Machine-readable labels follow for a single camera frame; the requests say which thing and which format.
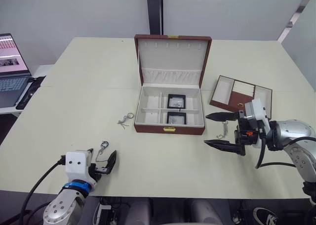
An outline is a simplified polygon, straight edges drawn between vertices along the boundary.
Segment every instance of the laptop keyboard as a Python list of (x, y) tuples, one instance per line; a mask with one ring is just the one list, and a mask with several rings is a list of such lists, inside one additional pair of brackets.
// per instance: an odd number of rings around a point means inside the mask
[(26, 78), (0, 79), (0, 91), (20, 90)]

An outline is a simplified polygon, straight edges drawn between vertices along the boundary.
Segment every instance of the keychain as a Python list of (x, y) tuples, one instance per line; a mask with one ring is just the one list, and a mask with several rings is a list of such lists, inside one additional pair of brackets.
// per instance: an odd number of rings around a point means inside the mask
[(95, 158), (95, 161), (96, 161), (96, 162), (106, 162), (107, 160), (101, 160), (101, 161), (99, 161), (99, 160), (98, 160), (98, 156), (101, 155), (101, 154), (103, 153), (104, 149), (106, 149), (106, 148), (109, 146), (109, 142), (107, 142), (107, 141), (102, 141), (102, 143), (101, 143), (100, 146), (101, 146), (101, 148), (100, 148), (100, 150), (99, 150), (99, 152), (98, 152), (97, 157)]
[(124, 126), (129, 126), (129, 125), (125, 125), (123, 123), (126, 121), (126, 119), (133, 119), (133, 118), (134, 118), (134, 114), (133, 113), (128, 113), (127, 115), (124, 115), (122, 120), (118, 121), (118, 124), (122, 125), (122, 127), (125, 129)]
[(228, 133), (228, 127), (227, 127), (228, 122), (226, 121), (226, 122), (222, 122), (222, 123), (223, 123), (223, 127), (224, 127), (224, 134), (223, 135), (217, 135), (216, 137), (218, 139), (225, 138), (227, 133)]

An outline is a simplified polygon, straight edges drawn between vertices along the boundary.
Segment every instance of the small black display case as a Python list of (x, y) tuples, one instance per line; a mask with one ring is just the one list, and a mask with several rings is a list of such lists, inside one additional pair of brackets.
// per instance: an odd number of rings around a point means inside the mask
[(187, 114), (182, 112), (168, 112), (167, 113), (167, 124), (172, 125), (186, 125)]
[(185, 109), (186, 108), (186, 96), (169, 94), (168, 95), (168, 109)]

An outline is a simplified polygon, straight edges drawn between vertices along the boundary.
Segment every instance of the metal key ring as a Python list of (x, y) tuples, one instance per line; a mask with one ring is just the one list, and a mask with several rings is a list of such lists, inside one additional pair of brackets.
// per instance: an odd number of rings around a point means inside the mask
[(133, 119), (133, 118), (134, 118), (134, 114), (133, 114), (133, 113), (128, 113), (128, 114), (127, 114), (127, 118)]
[(109, 146), (109, 142), (107, 142), (107, 141), (102, 141), (102, 143), (101, 143), (101, 148), (102, 149), (105, 149), (107, 146)]

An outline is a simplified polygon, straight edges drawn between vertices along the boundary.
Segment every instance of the black cable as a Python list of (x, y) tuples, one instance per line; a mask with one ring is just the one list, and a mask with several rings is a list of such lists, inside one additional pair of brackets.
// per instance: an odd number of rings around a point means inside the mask
[(285, 163), (285, 162), (268, 162), (261, 164), (260, 167), (270, 166), (270, 165), (283, 165), (283, 166), (289, 166), (289, 167), (296, 167), (294, 164), (291, 163)]
[(260, 151), (260, 156), (256, 165), (256, 169), (258, 169), (261, 166), (263, 157), (265, 156), (265, 150), (266, 150), (266, 138), (261, 139), (261, 151)]
[[(283, 147), (287, 147), (289, 145), (292, 145), (292, 144), (294, 144), (294, 143), (296, 143), (298, 141), (302, 141), (302, 140), (310, 140), (310, 141), (315, 141), (316, 142), (316, 138), (314, 138), (314, 137), (298, 137), (298, 138), (296, 138), (294, 140), (291, 140), (287, 144), (283, 145)], [(258, 160), (258, 163), (256, 165), (256, 169), (258, 169), (260, 167), (270, 166), (270, 165), (282, 165), (282, 166), (296, 167), (294, 164), (285, 163), (285, 162), (269, 162), (269, 163), (261, 164), (262, 160), (263, 160), (263, 157), (264, 157), (264, 149), (263, 148), (265, 149), (265, 147), (262, 144), (261, 145), (261, 152), (260, 152), (259, 160)]]
[(25, 214), (25, 210), (26, 210), (26, 206), (29, 203), (29, 200), (32, 196), (32, 194), (34, 193), (34, 191), (36, 190), (36, 188), (39, 186), (39, 184), (45, 179), (45, 177), (52, 171), (54, 170), (58, 165), (64, 165), (66, 161), (66, 156), (63, 155), (61, 156), (61, 159), (58, 160), (58, 162), (56, 162), (51, 168), (49, 168), (49, 170), (39, 179), (39, 181), (33, 186), (33, 188), (31, 189), (31, 191), (28, 193), (28, 196), (26, 197), (26, 199), (24, 200), (24, 203), (22, 205), (21, 208), (21, 212), (20, 212), (20, 219), (19, 219), (19, 225), (24, 225), (24, 214)]
[(316, 142), (316, 138), (314, 138), (314, 137), (298, 137), (298, 138), (296, 138), (296, 139), (294, 139), (294, 140), (291, 140), (291, 141), (288, 142), (287, 144), (283, 145), (283, 147), (292, 145), (292, 144), (294, 144), (294, 143), (296, 143), (296, 142), (298, 142), (298, 141), (302, 141), (302, 140), (310, 140), (310, 141)]
[(29, 221), (31, 220), (31, 217), (32, 217), (38, 210), (40, 210), (40, 209), (43, 208), (43, 207), (46, 207), (47, 205), (50, 204), (50, 202), (44, 203), (44, 204), (38, 206), (36, 209), (34, 209), (34, 210), (31, 212), (31, 214), (29, 215), (28, 219), (26, 220), (25, 225), (28, 225), (28, 224), (29, 224)]

